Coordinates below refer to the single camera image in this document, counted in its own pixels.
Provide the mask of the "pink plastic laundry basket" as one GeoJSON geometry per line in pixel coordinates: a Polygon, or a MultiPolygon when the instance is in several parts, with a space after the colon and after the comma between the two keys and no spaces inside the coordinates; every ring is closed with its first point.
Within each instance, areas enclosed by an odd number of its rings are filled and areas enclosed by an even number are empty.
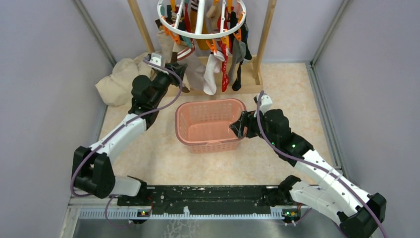
{"type": "Polygon", "coordinates": [[[244,136],[237,136],[230,125],[245,110],[235,98],[186,102],[175,113],[176,137],[192,153],[235,150],[244,136]]]}

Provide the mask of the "wooden hanger rack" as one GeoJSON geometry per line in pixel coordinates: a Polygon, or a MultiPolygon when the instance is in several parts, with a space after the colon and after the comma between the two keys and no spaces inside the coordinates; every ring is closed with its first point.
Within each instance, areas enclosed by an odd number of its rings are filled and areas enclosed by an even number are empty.
{"type": "Polygon", "coordinates": [[[170,7],[166,17],[166,8],[158,1],[158,22],[175,47],[186,44],[186,48],[177,52],[176,59],[188,64],[187,80],[194,90],[214,95],[217,92],[235,93],[241,88],[245,93],[262,89],[260,66],[276,1],[268,2],[258,53],[250,60],[253,64],[251,77],[255,80],[250,86],[241,81],[241,65],[245,59],[234,58],[247,49],[242,35],[247,9],[241,0],[236,6],[231,0],[215,0],[210,8],[204,0],[182,0],[179,4],[173,0],[170,7]]]}

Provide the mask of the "grey sock with striped cuff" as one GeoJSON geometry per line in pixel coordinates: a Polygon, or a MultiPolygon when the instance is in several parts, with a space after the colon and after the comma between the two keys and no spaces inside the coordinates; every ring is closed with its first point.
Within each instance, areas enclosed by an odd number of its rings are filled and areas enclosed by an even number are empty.
{"type": "Polygon", "coordinates": [[[185,74],[190,88],[203,92],[205,65],[189,47],[175,45],[173,51],[177,52],[177,61],[180,64],[187,64],[185,74]]]}

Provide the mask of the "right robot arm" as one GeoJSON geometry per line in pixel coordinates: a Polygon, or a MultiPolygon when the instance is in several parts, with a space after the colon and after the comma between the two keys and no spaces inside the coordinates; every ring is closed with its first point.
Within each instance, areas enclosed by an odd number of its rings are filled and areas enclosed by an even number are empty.
{"type": "Polygon", "coordinates": [[[357,187],[333,168],[303,137],[292,132],[281,109],[265,113],[243,111],[230,125],[239,138],[260,137],[292,167],[309,175],[318,188],[289,176],[279,190],[284,204],[303,203],[331,219],[347,238],[369,238],[383,226],[386,199],[357,187]]]}

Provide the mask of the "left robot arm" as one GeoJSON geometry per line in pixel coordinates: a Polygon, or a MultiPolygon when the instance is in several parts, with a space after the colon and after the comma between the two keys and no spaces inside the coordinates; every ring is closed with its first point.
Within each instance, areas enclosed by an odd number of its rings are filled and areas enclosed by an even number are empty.
{"type": "Polygon", "coordinates": [[[132,82],[131,108],[123,121],[106,137],[89,147],[78,147],[73,155],[70,191],[76,197],[97,198],[128,196],[136,205],[149,198],[146,182],[130,176],[116,176],[112,164],[121,152],[156,121],[159,104],[171,85],[182,87],[186,64],[148,63],[156,72],[154,79],[139,75],[132,82]]]}

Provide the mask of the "white sock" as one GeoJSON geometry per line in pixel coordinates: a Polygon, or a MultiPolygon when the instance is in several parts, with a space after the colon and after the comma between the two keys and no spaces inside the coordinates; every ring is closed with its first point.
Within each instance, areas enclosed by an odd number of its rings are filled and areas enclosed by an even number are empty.
{"type": "Polygon", "coordinates": [[[221,63],[224,61],[224,56],[221,51],[211,53],[208,57],[206,69],[204,72],[204,86],[203,91],[208,95],[214,95],[217,90],[215,74],[221,72],[221,63]]]}

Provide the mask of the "red patterned sock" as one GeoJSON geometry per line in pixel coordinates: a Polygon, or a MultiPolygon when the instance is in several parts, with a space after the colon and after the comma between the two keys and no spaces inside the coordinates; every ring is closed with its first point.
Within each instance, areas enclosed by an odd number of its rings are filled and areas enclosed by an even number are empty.
{"type": "Polygon", "coordinates": [[[221,65],[221,71],[222,71],[222,86],[221,86],[221,90],[222,92],[225,92],[228,84],[229,84],[229,78],[228,78],[228,73],[227,73],[227,63],[228,63],[228,52],[229,52],[229,45],[228,45],[228,41],[224,40],[222,41],[222,52],[223,52],[223,56],[224,56],[224,61],[221,65]]]}

